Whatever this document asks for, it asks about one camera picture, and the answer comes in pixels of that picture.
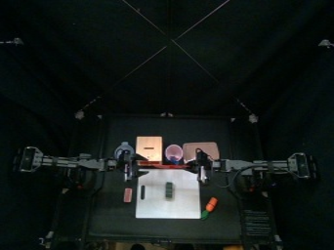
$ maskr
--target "ceiling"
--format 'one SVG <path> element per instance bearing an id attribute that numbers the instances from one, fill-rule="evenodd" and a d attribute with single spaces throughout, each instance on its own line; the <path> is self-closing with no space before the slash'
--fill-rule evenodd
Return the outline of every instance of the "ceiling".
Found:
<path id="1" fill-rule="evenodd" d="M 333 38 L 328 0 L 8 0 L 0 40 L 71 113 L 262 114 Z"/>

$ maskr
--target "cardboard box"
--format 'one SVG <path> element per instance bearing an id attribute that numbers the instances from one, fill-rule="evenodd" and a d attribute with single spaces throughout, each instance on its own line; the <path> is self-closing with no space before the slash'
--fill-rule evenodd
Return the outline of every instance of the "cardboard box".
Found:
<path id="1" fill-rule="evenodd" d="M 162 137 L 138 137 L 137 154 L 147 160 L 139 160 L 138 164 L 162 164 Z"/>

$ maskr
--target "white paper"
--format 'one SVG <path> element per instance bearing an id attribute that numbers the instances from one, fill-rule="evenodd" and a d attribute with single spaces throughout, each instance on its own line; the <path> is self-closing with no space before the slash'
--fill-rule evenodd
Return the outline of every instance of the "white paper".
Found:
<path id="1" fill-rule="evenodd" d="M 199 219 L 199 185 L 197 174 L 182 169 L 143 170 L 139 177 L 137 218 Z M 174 185 L 173 198 L 166 198 L 166 183 Z M 141 187 L 145 186 L 145 199 Z"/>

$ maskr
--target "block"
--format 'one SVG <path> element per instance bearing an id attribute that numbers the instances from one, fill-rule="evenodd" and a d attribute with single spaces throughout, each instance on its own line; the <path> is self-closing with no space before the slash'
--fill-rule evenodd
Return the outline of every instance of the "block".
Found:
<path id="1" fill-rule="evenodd" d="M 174 195 L 173 183 L 166 183 L 166 198 L 171 199 Z"/>
<path id="2" fill-rule="evenodd" d="M 133 200 L 133 189 L 131 188 L 126 188 L 125 189 L 125 202 L 130 203 Z"/>

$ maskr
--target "orange object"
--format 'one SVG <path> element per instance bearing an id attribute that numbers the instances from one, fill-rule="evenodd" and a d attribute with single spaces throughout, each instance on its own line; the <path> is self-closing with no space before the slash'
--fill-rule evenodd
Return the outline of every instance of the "orange object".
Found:
<path id="1" fill-rule="evenodd" d="M 206 204 L 206 207 L 205 207 L 205 209 L 206 209 L 207 212 L 213 212 L 214 211 L 217 202 L 218 202 L 218 199 L 215 197 L 211 197 L 211 199 L 209 200 L 209 203 Z"/>

